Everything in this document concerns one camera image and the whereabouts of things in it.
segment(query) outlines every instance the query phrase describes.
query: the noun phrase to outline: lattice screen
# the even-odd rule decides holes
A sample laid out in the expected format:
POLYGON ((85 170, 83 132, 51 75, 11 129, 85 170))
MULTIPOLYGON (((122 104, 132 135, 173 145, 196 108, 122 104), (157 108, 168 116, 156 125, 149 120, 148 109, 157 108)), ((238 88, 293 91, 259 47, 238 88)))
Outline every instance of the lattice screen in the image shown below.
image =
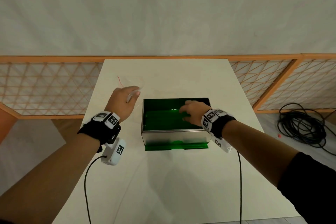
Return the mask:
POLYGON ((291 60, 231 61, 241 87, 253 105, 291 60))
POLYGON ((312 109, 336 108, 336 60, 304 60, 260 110, 279 110, 292 102, 312 109))
POLYGON ((24 116, 84 114, 102 63, 2 63, 0 102, 24 116))

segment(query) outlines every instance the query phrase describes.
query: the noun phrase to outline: white table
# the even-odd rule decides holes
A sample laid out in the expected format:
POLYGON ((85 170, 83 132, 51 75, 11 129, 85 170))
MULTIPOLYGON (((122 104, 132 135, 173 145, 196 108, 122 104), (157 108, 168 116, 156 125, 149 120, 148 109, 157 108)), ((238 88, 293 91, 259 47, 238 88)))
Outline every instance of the white table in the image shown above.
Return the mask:
MULTIPOLYGON (((84 120, 103 110, 119 82, 141 76, 137 108, 122 123, 127 142, 120 163, 96 162, 87 177, 92 223, 213 223, 237 221, 240 174, 237 152, 209 149, 145 151, 141 138, 144 98, 209 97, 212 107, 232 113, 260 131, 228 60, 106 60, 84 120)), ((298 216, 292 204, 244 158, 243 219, 298 216)), ((82 175, 54 223, 88 223, 82 175)))

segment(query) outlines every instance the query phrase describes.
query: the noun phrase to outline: white wall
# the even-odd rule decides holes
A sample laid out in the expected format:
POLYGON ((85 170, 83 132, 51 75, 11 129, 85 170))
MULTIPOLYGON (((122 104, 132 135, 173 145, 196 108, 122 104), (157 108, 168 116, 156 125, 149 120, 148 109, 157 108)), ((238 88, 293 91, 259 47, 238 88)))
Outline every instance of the white wall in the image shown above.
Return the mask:
POLYGON ((2 55, 336 52, 336 0, 0 0, 2 55))
POLYGON ((0 195, 63 144, 51 120, 18 120, 0 144, 0 195))

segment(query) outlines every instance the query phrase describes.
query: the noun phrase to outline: coiled black cable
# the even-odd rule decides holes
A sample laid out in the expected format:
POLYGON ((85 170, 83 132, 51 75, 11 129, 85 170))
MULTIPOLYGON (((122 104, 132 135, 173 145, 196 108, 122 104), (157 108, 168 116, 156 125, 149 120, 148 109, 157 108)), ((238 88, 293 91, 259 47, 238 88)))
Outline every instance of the coiled black cable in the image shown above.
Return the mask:
POLYGON ((327 143, 327 133, 324 129, 325 127, 336 137, 336 134, 325 124, 325 119, 327 117, 323 117, 319 112, 313 109, 303 108, 300 104, 289 103, 281 107, 279 110, 279 120, 277 126, 280 133, 284 136, 293 138, 300 143, 308 144, 315 148, 321 148, 327 153, 336 156, 336 154, 331 153, 324 148, 327 143), (288 105, 298 105, 300 108, 292 109, 288 112, 282 112, 283 108, 288 105), (310 116, 307 111, 314 112, 321 118, 321 120, 310 116))

